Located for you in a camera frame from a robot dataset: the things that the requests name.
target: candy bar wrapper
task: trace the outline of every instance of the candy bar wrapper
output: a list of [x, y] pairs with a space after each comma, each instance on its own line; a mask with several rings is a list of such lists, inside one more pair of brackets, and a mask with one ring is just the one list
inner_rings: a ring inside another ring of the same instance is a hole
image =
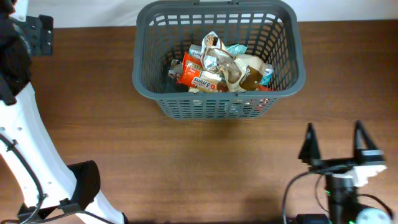
[[181, 74], [182, 63], [177, 59], [173, 59], [169, 70], [169, 77], [178, 80], [181, 77]]
[[183, 73], [177, 83], [182, 83], [205, 93], [222, 93], [228, 91], [222, 73], [212, 73], [203, 70], [200, 61], [187, 53], [185, 53], [182, 63]]
[[208, 33], [205, 38], [201, 41], [201, 50], [200, 54], [203, 56], [203, 53], [205, 52], [206, 49], [220, 49], [227, 51], [227, 48], [225, 47], [224, 43], [221, 41], [220, 38], [218, 38], [217, 34], [213, 31]]

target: wooden surface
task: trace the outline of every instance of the wooden surface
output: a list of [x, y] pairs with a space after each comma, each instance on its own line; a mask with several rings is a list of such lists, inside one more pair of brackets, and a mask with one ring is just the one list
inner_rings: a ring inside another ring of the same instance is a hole
[[[130, 220], [278, 216], [287, 182], [306, 169], [297, 156], [307, 123], [315, 125], [323, 157], [332, 158], [351, 155], [357, 119], [388, 162], [361, 192], [398, 210], [398, 21], [300, 23], [300, 31], [307, 82], [260, 119], [164, 116], [132, 86], [131, 27], [56, 30], [54, 55], [34, 60], [32, 83], [62, 159], [95, 160], [104, 194]], [[0, 169], [0, 219], [14, 218], [22, 194], [4, 161]], [[290, 215], [322, 212], [315, 178], [294, 185]]]

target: gray plastic basket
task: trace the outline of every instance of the gray plastic basket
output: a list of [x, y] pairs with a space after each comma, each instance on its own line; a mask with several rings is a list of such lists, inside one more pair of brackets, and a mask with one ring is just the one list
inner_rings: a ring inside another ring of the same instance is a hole
[[[200, 45], [210, 31], [226, 45], [248, 45], [247, 54], [272, 64], [268, 87], [275, 91], [178, 92], [167, 75], [171, 60], [182, 60], [190, 45]], [[132, 79], [136, 90], [171, 118], [257, 118], [305, 83], [296, 15], [280, 0], [154, 2], [137, 18]]]

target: snack wrapper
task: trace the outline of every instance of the snack wrapper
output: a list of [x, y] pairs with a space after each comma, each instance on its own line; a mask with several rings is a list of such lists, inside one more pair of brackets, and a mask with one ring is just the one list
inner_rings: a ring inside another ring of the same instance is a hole
[[203, 53], [205, 52], [206, 49], [213, 49], [213, 48], [227, 51], [227, 48], [225, 47], [221, 39], [218, 38], [215, 32], [211, 31], [201, 41], [200, 54], [203, 56]]
[[266, 70], [268, 67], [259, 57], [253, 55], [238, 55], [234, 63], [240, 69], [241, 76], [238, 80], [230, 79], [231, 76], [226, 77], [226, 82], [230, 91], [253, 91], [263, 89], [261, 81], [264, 75], [267, 74]]
[[201, 59], [201, 47], [195, 44], [191, 44], [191, 47], [189, 48], [189, 55], [192, 57], [195, 57], [197, 59]]
[[273, 90], [271, 90], [270, 88], [267, 88], [267, 87], [262, 86], [262, 85], [259, 85], [259, 86], [257, 87], [257, 90], [259, 90], [259, 91], [273, 91]]
[[262, 79], [260, 81], [260, 85], [268, 85], [269, 80], [272, 77], [272, 74], [274, 73], [274, 69], [272, 68], [272, 65], [266, 63], [266, 72], [265, 74], [262, 75]]
[[198, 90], [197, 88], [192, 88], [192, 87], [190, 87], [189, 90], [188, 90], [188, 92], [190, 92], [190, 93], [199, 93], [200, 90]]
[[177, 83], [182, 83], [205, 93], [228, 91], [223, 74], [203, 70], [201, 62], [197, 58], [185, 53], [182, 64], [183, 73]]
[[247, 46], [241, 44], [235, 44], [226, 48], [226, 50], [231, 56], [245, 54], [247, 49], [248, 49]]
[[182, 63], [177, 59], [173, 59], [169, 70], [169, 77], [173, 79], [179, 79], [181, 77], [181, 74]]
[[[235, 44], [229, 47], [226, 47], [226, 51], [231, 55], [231, 56], [237, 56], [239, 54], [245, 54], [246, 50], [248, 47], [245, 45], [241, 44]], [[201, 47], [195, 44], [191, 44], [191, 47], [189, 48], [189, 55], [201, 59]]]

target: black mount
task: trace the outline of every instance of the black mount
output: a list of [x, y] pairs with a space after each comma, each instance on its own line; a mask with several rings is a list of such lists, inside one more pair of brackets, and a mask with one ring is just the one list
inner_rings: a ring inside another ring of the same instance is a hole
[[40, 15], [20, 22], [9, 15], [16, 1], [0, 1], [0, 100], [15, 96], [30, 82], [31, 56], [52, 55], [53, 18]]

